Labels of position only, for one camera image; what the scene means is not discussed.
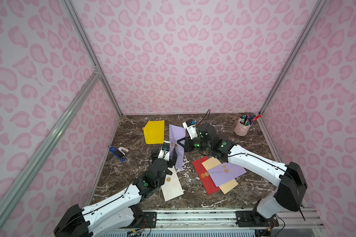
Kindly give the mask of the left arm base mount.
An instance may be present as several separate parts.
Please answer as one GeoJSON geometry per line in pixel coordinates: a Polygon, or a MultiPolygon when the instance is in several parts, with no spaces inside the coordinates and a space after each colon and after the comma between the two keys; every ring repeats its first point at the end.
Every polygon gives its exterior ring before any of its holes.
{"type": "Polygon", "coordinates": [[[148,225],[150,228],[156,227],[157,212],[147,211],[144,212],[138,204],[129,207],[131,210],[132,222],[128,225],[121,227],[121,229],[141,228],[148,225]]]}

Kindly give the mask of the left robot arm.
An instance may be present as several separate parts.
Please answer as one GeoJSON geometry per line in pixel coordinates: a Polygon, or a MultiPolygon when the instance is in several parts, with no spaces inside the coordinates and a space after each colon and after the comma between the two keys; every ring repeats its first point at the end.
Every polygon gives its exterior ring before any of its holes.
{"type": "Polygon", "coordinates": [[[177,153],[162,153],[140,177],[127,188],[96,204],[79,207],[74,205],[66,211],[53,233],[56,237],[101,237],[109,232],[143,221],[139,203],[151,197],[165,184],[169,170],[177,161],[177,153]]]}

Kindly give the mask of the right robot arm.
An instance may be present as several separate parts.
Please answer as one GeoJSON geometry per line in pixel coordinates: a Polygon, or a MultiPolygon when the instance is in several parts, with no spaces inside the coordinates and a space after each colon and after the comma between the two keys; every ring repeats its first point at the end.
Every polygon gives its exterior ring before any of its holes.
{"type": "Polygon", "coordinates": [[[183,123],[183,128],[189,136],[179,139],[178,142],[184,141],[182,147],[185,152],[205,151],[228,165],[241,166],[277,187],[273,193],[255,205],[256,215],[270,219],[283,210],[301,210],[308,185],[297,163],[275,162],[252,153],[233,141],[220,139],[216,129],[208,123],[196,124],[194,120],[189,119],[183,123]]]}

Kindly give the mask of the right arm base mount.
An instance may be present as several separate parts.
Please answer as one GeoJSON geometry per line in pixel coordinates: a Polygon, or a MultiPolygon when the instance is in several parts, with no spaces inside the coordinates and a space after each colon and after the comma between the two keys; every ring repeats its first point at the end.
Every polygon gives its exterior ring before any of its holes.
{"type": "Polygon", "coordinates": [[[236,224],[238,227],[267,227],[274,228],[279,227],[278,219],[276,215],[271,218],[265,218],[256,211],[236,211],[236,224]]]}

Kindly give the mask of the yellow envelope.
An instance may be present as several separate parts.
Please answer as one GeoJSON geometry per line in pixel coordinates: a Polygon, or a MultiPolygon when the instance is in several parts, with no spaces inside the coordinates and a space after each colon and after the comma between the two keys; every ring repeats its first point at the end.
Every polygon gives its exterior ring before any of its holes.
{"type": "Polygon", "coordinates": [[[164,120],[148,121],[145,127],[143,128],[145,143],[148,145],[163,144],[164,131],[165,131],[164,120]]]}

